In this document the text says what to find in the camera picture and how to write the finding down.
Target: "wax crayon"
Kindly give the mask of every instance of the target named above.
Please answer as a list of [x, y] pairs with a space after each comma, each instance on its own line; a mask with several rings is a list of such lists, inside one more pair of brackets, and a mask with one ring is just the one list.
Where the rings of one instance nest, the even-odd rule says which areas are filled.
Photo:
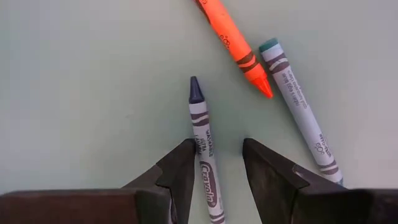
[[300, 85], [293, 74], [289, 61], [277, 39], [268, 40], [260, 46], [260, 53], [292, 112], [298, 128], [304, 136], [320, 172], [324, 178], [343, 185], [343, 174], [337, 166], [326, 139], [304, 98]]
[[191, 77], [189, 111], [193, 134], [197, 143], [200, 170], [205, 188], [205, 197], [212, 224], [224, 224], [225, 216], [218, 182], [213, 139], [210, 133], [209, 114], [196, 77]]
[[273, 93], [267, 80], [267, 73], [222, 3], [219, 0], [196, 0], [196, 2], [244, 76], [268, 98], [272, 98]]

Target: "brown stripe on label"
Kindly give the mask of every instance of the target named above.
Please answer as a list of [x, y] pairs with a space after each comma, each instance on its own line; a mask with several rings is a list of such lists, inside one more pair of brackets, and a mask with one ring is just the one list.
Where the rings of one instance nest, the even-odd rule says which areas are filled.
[[198, 119], [203, 117], [204, 115], [208, 115], [208, 111], [203, 112], [203, 113], [198, 113], [198, 114], [191, 114], [191, 119]]
[[209, 119], [206, 118], [206, 119], [203, 119], [203, 120], [201, 120], [199, 122], [192, 123], [192, 125], [194, 125], [195, 127], [200, 127], [200, 126], [204, 126], [204, 125], [206, 125], [208, 123], [209, 123]]
[[203, 6], [201, 5], [200, 1], [199, 1], [199, 0], [195, 0], [195, 2], [197, 3], [199, 9], [200, 9], [200, 10], [204, 13], [204, 15], [206, 16], [207, 22], [210, 23], [210, 18], [209, 18], [209, 16], [207, 15], [207, 13], [206, 13], [205, 9], [203, 8]]
[[282, 71], [283, 69], [289, 67], [289, 65], [290, 65], [290, 64], [289, 64], [288, 62], [282, 62], [282, 63], [278, 64], [278, 66], [276, 66], [271, 72], [272, 72], [272, 73], [280, 72], [280, 71]]
[[246, 73], [250, 70], [252, 70], [256, 65], [258, 65], [259, 61], [255, 61], [252, 65], [247, 66], [247, 67], [240, 67], [240, 69], [242, 70], [243, 73]]
[[253, 51], [250, 51], [246, 56], [244, 56], [242, 59], [237, 60], [236, 63], [242, 64], [242, 63], [248, 63], [251, 61], [251, 59], [254, 57]]
[[212, 222], [212, 224], [222, 224], [224, 221], [225, 221], [225, 218], [222, 218], [218, 221], [211, 221], [211, 222]]
[[210, 214], [210, 218], [211, 218], [211, 219], [216, 219], [216, 218], [222, 217], [223, 215], [224, 215], [224, 212], [221, 212], [221, 214], [219, 214], [219, 215], [212, 215], [212, 214]]
[[329, 165], [324, 165], [324, 166], [323, 165], [318, 165], [318, 167], [321, 168], [321, 169], [325, 169], [325, 168], [332, 167], [334, 165], [336, 165], [336, 161], [331, 162], [331, 164], [329, 164]]
[[280, 60], [280, 59], [282, 59], [282, 58], [286, 58], [285, 53], [282, 53], [282, 54], [280, 54], [278, 57], [273, 58], [273, 59], [271, 59], [271, 60], [269, 60], [269, 61], [266, 61], [268, 67], [270, 67], [270, 66], [273, 65], [276, 61], [278, 61], [278, 60]]
[[322, 172], [322, 174], [332, 175], [332, 174], [337, 173], [337, 171], [338, 171], [338, 167], [336, 167], [334, 169], [331, 169], [331, 170], [324, 170], [324, 171], [321, 171], [321, 172]]

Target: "tabletop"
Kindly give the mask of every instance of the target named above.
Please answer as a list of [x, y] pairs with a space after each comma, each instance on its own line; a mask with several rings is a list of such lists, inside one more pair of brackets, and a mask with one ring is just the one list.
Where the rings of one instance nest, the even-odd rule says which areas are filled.
[[[398, 187], [398, 3], [222, 0], [258, 55], [277, 37], [345, 186]], [[192, 0], [5, 0], [0, 193], [121, 187], [193, 136], [189, 78], [210, 110], [228, 223], [260, 223], [251, 137], [318, 173], [280, 91], [247, 82]], [[207, 223], [199, 170], [190, 223]]]

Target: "orange crayon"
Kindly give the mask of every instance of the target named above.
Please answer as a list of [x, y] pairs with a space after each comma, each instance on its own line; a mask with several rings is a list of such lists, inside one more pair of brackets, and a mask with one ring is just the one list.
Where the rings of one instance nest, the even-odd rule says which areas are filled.
[[222, 3], [219, 0], [196, 0], [196, 2], [244, 76], [268, 98], [272, 98], [273, 94], [267, 80], [266, 71], [264, 71]]

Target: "metal jaw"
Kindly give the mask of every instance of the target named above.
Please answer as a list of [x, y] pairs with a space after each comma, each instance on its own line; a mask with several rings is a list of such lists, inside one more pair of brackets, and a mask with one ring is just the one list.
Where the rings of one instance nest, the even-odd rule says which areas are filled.
[[121, 189], [11, 192], [0, 197], [0, 223], [188, 223], [194, 161], [186, 139]]
[[263, 223], [398, 223], [398, 190], [348, 190], [254, 139], [243, 159]]

